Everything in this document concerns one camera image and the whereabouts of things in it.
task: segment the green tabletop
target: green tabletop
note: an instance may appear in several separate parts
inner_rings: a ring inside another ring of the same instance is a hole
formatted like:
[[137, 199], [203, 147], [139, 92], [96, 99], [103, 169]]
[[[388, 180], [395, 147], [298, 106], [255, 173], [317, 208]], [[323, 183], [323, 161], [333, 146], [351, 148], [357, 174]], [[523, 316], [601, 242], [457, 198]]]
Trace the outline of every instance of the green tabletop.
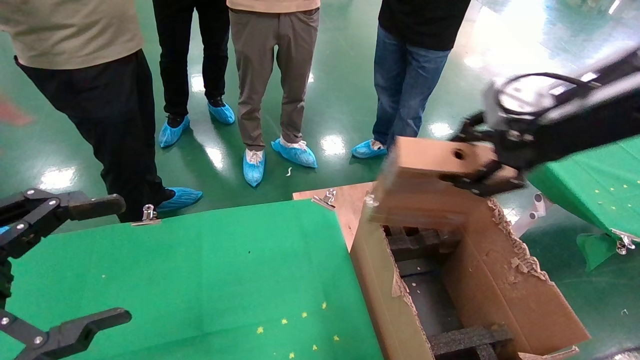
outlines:
[[601, 228], [578, 245], [588, 270], [616, 252], [617, 229], [640, 236], [640, 138], [599, 147], [547, 163], [529, 181], [552, 202]]
[[[309, 200], [59, 234], [13, 264], [7, 310], [43, 329], [132, 313], [74, 359], [382, 360], [335, 213]], [[0, 360], [21, 348], [0, 334]]]

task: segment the leg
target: leg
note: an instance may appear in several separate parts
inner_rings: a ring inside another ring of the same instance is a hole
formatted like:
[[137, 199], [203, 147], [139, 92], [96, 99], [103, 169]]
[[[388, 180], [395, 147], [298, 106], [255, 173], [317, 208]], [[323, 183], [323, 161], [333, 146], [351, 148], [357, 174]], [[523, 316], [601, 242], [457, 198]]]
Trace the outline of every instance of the leg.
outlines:
[[199, 0], [196, 11], [204, 47], [204, 95], [211, 101], [225, 94], [225, 73], [229, 61], [229, 10], [224, 0]]
[[400, 106], [407, 68], [406, 46], [378, 26], [374, 59], [374, 85], [378, 94], [378, 112], [373, 139], [386, 145]]
[[142, 207], [154, 202], [147, 184], [150, 157], [138, 99], [139, 54], [76, 70], [19, 66], [51, 104], [65, 113], [104, 166], [109, 194], [121, 195], [122, 222], [139, 221]]
[[160, 76], [164, 86], [164, 112], [185, 117], [189, 101], [187, 56], [195, 4], [193, 0], [153, 0], [153, 4], [162, 49]]
[[276, 60], [282, 73], [282, 138], [288, 143], [302, 140], [305, 94], [320, 22], [320, 9], [281, 14]]
[[168, 200], [162, 179], [156, 169], [156, 105], [151, 70], [142, 50], [136, 53], [136, 85], [138, 88], [138, 112], [143, 131], [143, 144], [147, 151], [147, 173], [145, 179], [154, 199], [154, 204]]
[[273, 71], [278, 15], [232, 10], [231, 38], [236, 50], [240, 86], [238, 128], [247, 149], [264, 150], [260, 109]]
[[393, 143], [395, 136], [418, 136], [427, 100], [438, 84], [448, 55], [449, 51], [408, 47], [409, 65], [404, 79], [400, 109], [389, 135], [390, 143]]

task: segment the gray pants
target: gray pants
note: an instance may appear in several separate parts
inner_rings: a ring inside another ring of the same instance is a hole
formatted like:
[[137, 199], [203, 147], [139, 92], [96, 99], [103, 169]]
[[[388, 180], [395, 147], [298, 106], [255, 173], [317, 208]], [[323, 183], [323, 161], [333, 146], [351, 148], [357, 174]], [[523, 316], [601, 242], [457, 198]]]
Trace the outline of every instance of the gray pants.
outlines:
[[236, 49], [240, 84], [238, 127], [247, 149], [264, 149], [260, 109], [262, 97], [276, 62], [282, 73], [282, 138], [289, 143], [302, 140], [305, 93], [314, 55], [319, 8], [295, 13], [257, 13], [231, 10], [231, 39]]

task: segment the cardboard flap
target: cardboard flap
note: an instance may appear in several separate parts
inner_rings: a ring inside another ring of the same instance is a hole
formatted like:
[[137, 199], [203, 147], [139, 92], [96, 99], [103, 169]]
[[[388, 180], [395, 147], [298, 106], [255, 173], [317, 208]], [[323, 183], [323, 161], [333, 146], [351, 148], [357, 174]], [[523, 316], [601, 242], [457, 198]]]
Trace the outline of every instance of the cardboard flap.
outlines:
[[[516, 265], [521, 261], [513, 261], [522, 257], [522, 253], [514, 249], [504, 226], [494, 221], [494, 210], [488, 204], [477, 208], [464, 229], [463, 246], [470, 254], [464, 261], [449, 263], [446, 268], [450, 274], [445, 275], [448, 278], [445, 283], [450, 291], [456, 292], [455, 298], [451, 294], [454, 303], [459, 310], [466, 309], [460, 312], [465, 327], [490, 325], [485, 323], [488, 320], [505, 322], [516, 334], [516, 349], [539, 356], [588, 340], [584, 326], [555, 284], [545, 278], [546, 274], [523, 270]], [[460, 290], [461, 285], [453, 281], [460, 280], [456, 274], [464, 268], [470, 269], [466, 282], [473, 282], [469, 279], [473, 277], [484, 283], [483, 289], [496, 289], [504, 307], [495, 310], [498, 296], [493, 292]], [[487, 274], [493, 286], [488, 284]]]
[[364, 206], [351, 260], [385, 359], [433, 360], [414, 308], [394, 291], [397, 267], [382, 228], [367, 221]]

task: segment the wooden board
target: wooden board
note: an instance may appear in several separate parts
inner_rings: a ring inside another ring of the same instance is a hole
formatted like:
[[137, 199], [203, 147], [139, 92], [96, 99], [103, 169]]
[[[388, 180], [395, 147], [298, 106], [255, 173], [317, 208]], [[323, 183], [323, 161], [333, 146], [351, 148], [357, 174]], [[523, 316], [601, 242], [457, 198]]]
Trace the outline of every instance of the wooden board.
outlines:
[[[338, 216], [344, 241], [347, 243], [347, 249], [349, 249], [349, 251], [351, 251], [353, 238], [358, 229], [364, 197], [367, 195], [367, 192], [371, 191], [373, 185], [374, 183], [362, 183], [333, 188], [335, 189], [335, 200], [333, 202], [335, 213]], [[318, 196], [322, 199], [327, 190], [328, 188], [294, 193], [293, 199], [311, 199], [313, 196]]]

